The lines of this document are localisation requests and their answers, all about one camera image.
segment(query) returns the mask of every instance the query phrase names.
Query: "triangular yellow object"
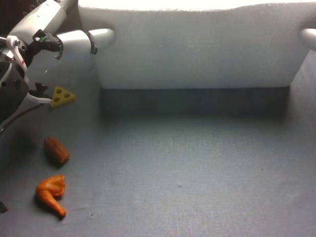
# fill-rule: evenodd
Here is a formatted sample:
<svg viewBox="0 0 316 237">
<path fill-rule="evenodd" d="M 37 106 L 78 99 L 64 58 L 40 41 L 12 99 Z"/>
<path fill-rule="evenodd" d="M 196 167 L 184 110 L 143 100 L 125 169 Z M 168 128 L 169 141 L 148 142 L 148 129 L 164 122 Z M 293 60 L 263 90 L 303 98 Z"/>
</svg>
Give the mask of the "triangular yellow object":
<svg viewBox="0 0 316 237">
<path fill-rule="evenodd" d="M 76 99 L 76 95 L 66 89 L 56 86 L 53 94 L 53 101 L 50 103 L 52 108 L 72 102 Z"/>
</svg>

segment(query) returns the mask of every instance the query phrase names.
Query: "toy chicken leg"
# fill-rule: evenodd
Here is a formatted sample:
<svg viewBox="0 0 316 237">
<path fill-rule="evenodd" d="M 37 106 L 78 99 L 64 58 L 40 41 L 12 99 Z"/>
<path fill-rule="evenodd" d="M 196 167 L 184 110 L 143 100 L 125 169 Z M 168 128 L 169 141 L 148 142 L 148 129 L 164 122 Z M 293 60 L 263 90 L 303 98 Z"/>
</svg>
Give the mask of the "toy chicken leg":
<svg viewBox="0 0 316 237">
<path fill-rule="evenodd" d="M 56 201 L 65 192 L 65 176 L 56 175 L 42 181 L 36 187 L 37 197 L 46 205 L 54 209 L 61 217 L 66 216 L 66 210 Z"/>
</svg>

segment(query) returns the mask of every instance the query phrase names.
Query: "cable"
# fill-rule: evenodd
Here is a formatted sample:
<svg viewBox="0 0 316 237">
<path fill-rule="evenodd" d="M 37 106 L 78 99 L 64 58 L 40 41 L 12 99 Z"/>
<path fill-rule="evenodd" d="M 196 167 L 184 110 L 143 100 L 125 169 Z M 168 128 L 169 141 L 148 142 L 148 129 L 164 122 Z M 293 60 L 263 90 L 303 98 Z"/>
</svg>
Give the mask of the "cable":
<svg viewBox="0 0 316 237">
<path fill-rule="evenodd" d="M 21 113 L 17 114 L 16 116 L 14 116 L 12 119 L 9 120 L 9 122 L 7 122 L 3 128 L 0 130 L 0 135 L 11 125 L 13 124 L 18 118 L 20 118 L 21 116 L 27 114 L 28 112 L 32 111 L 32 110 L 36 110 L 38 109 L 40 106 L 43 106 L 44 104 L 39 104 L 39 105 L 35 105 L 25 111 L 22 111 Z"/>
</svg>

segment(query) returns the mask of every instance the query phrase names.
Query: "screw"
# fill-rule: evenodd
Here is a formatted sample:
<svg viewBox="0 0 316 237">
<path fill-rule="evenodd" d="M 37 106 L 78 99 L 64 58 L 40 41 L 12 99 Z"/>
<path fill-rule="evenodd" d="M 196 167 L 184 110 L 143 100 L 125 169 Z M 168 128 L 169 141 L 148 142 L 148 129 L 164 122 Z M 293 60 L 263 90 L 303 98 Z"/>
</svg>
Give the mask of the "screw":
<svg viewBox="0 0 316 237">
<path fill-rule="evenodd" d="M 17 40 L 14 42 L 14 44 L 15 44 L 16 46 L 20 46 L 21 41 L 20 41 L 19 39 L 17 39 Z"/>
</svg>

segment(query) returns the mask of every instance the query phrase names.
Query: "gray fabric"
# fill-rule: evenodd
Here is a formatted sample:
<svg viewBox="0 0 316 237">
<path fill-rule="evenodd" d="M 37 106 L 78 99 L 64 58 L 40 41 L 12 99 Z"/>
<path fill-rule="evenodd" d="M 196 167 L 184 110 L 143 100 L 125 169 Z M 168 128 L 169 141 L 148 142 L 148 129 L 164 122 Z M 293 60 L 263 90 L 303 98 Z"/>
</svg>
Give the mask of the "gray fabric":
<svg viewBox="0 0 316 237">
<path fill-rule="evenodd" d="M 202 97 L 100 93 L 89 61 L 58 66 L 43 57 L 30 79 L 78 99 L 33 111 L 0 136 L 2 237 L 316 236 L 316 53 L 290 90 Z M 71 154 L 61 168 L 43 154 L 47 136 Z M 66 176 L 63 220 L 34 198 L 56 174 Z"/>
</svg>

